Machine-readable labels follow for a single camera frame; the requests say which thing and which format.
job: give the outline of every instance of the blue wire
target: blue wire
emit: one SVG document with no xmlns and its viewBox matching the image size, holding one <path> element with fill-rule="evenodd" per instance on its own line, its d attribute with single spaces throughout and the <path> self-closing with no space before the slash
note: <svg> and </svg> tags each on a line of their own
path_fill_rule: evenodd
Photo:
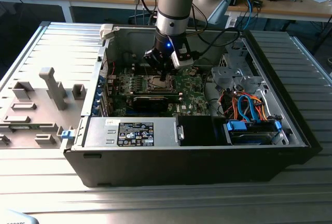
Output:
<svg viewBox="0 0 332 224">
<path fill-rule="evenodd" d="M 242 102 L 242 99 L 243 98 L 247 98 L 248 99 L 248 102 L 249 102 L 249 106 L 250 106 L 250 112 L 251 112 L 251 115 L 253 116 L 253 119 L 256 120 L 258 123 L 260 123 L 260 119 L 258 118 L 256 112 L 255 112 L 255 108 L 254 108 L 254 103 L 252 101 L 252 99 L 247 96 L 247 95 L 243 95 L 239 98 L 239 101 L 238 101 L 238 110 L 239 110 L 239 114 L 247 121 L 247 122 L 250 122 L 249 118 L 243 114 L 242 112 L 242 109 L 241 109 L 241 102 Z"/>
<path fill-rule="evenodd" d="M 253 12 L 253 9 L 251 7 L 251 4 L 250 4 L 250 0 L 247 0 L 248 4 L 249 4 L 249 11 L 250 11 L 250 15 L 249 15 L 249 18 L 247 20 L 247 24 L 245 25 L 245 27 L 243 28 L 244 30 L 248 27 L 248 24 L 250 22 L 250 18 L 251 18 L 251 13 Z"/>
</svg>

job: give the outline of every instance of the warning label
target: warning label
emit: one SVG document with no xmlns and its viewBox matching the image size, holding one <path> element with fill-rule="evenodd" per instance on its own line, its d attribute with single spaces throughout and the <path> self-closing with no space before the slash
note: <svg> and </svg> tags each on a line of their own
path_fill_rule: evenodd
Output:
<svg viewBox="0 0 332 224">
<path fill-rule="evenodd" d="M 154 124 L 120 123 L 118 146 L 153 146 Z"/>
</svg>

